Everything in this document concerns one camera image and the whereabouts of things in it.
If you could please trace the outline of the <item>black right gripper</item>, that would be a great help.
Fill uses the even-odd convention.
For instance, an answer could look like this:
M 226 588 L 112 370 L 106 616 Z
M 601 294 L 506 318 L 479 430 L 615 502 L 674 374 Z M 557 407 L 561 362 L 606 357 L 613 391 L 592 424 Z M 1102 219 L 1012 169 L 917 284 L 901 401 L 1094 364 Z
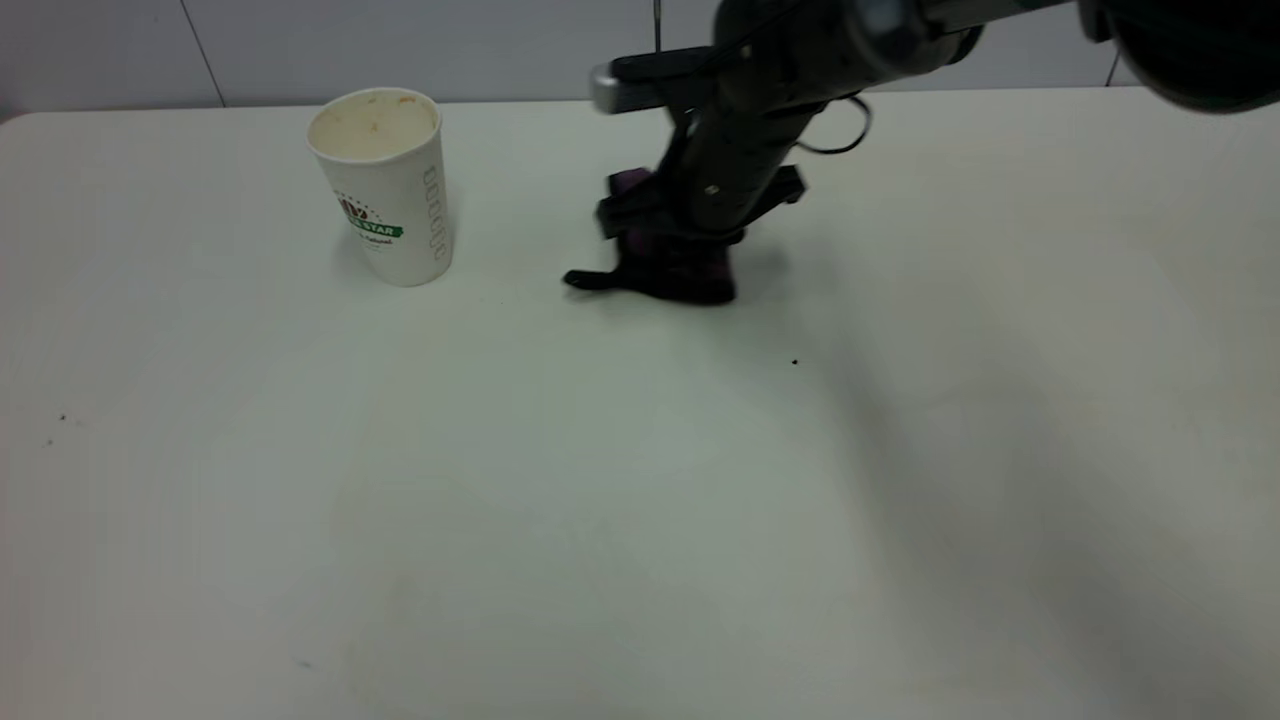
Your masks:
M 806 127 L 805 105 L 755 114 L 713 96 L 690 111 L 659 167 L 596 206 L 602 234 L 618 238 L 618 269 L 655 266 L 667 237 L 701 245 L 701 275 L 732 275 L 745 229 L 805 193 L 785 159 Z

